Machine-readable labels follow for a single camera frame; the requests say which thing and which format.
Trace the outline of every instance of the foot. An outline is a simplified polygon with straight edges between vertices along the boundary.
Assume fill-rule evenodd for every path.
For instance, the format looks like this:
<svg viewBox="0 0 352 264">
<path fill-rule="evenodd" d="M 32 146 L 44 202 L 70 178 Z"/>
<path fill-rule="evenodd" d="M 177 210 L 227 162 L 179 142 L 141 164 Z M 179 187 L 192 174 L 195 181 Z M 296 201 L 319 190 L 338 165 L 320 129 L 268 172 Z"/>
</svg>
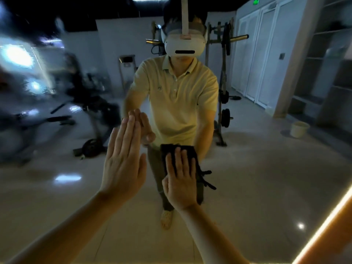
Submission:
<svg viewBox="0 0 352 264">
<path fill-rule="evenodd" d="M 161 218 L 160 218 L 161 227 L 164 230 L 169 230 L 171 227 L 172 221 L 173 221 L 173 211 L 163 210 L 163 212 L 161 213 Z"/>
</svg>

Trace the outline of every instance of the hand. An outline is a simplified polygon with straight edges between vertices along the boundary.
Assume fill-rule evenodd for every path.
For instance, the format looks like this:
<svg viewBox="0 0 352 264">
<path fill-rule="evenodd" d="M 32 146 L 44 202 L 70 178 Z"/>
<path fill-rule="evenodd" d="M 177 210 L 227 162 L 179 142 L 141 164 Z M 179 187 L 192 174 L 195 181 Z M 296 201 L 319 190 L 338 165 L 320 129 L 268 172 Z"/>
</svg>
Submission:
<svg viewBox="0 0 352 264">
<path fill-rule="evenodd" d="M 98 192 L 111 209 L 117 210 L 131 199 L 145 182 L 147 162 L 145 154 L 139 156 L 140 132 L 139 122 L 130 116 L 111 133 Z"/>
<path fill-rule="evenodd" d="M 164 193 L 173 205 L 181 212 L 197 204 L 196 160 L 192 159 L 191 173 L 187 159 L 187 151 L 177 147 L 175 150 L 176 172 L 172 164 L 171 154 L 166 156 L 168 175 L 163 179 Z"/>
<path fill-rule="evenodd" d="M 144 145 L 148 145 L 154 142 L 156 135 L 155 133 L 153 133 L 152 128 L 149 124 L 147 114 L 141 113 L 139 109 L 135 109 L 129 112 L 129 116 L 135 116 L 136 121 L 138 121 L 142 127 L 141 143 Z"/>
</svg>

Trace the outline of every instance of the pants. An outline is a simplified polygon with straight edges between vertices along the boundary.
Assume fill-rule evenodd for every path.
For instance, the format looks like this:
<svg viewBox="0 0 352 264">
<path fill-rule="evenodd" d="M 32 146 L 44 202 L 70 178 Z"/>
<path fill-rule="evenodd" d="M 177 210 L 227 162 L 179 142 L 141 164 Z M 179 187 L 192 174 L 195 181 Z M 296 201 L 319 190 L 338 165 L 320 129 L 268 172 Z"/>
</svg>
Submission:
<svg viewBox="0 0 352 264">
<path fill-rule="evenodd" d="M 170 204 L 169 200 L 165 196 L 162 180 L 165 178 L 166 174 L 164 171 L 163 162 L 161 159 L 161 151 L 148 147 L 148 161 L 152 168 L 155 182 L 158 188 L 158 192 L 163 200 L 163 208 L 166 211 L 174 210 L 174 207 Z M 197 182 L 197 203 L 200 205 L 204 199 L 204 184 Z"/>
</svg>

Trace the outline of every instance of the shirt collar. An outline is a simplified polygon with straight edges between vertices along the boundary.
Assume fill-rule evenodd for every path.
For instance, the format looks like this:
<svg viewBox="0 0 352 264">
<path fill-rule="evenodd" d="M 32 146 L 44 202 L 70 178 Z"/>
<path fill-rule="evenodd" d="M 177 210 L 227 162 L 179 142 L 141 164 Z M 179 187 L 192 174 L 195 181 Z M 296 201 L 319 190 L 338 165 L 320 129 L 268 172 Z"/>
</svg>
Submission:
<svg viewBox="0 0 352 264">
<path fill-rule="evenodd" d="M 189 68 L 187 69 L 186 73 L 192 73 L 192 71 L 194 70 L 194 68 L 196 67 L 198 63 L 198 59 L 195 57 L 191 63 L 191 65 L 189 66 Z M 163 61 L 163 70 L 169 70 L 172 71 L 172 67 L 170 64 L 170 58 L 168 55 L 165 56 L 165 59 Z"/>
</svg>

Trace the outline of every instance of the yellow polo shirt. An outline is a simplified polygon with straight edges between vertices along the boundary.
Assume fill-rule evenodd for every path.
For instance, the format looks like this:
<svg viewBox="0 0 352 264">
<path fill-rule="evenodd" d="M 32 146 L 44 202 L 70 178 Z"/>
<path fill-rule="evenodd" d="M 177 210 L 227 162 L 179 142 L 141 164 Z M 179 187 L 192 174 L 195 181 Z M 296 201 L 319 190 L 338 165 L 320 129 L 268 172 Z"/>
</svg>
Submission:
<svg viewBox="0 0 352 264">
<path fill-rule="evenodd" d="M 218 80 L 196 58 L 178 78 L 168 56 L 148 59 L 138 67 L 131 90 L 149 96 L 154 148 L 161 144 L 193 145 L 197 109 L 217 110 Z"/>
</svg>

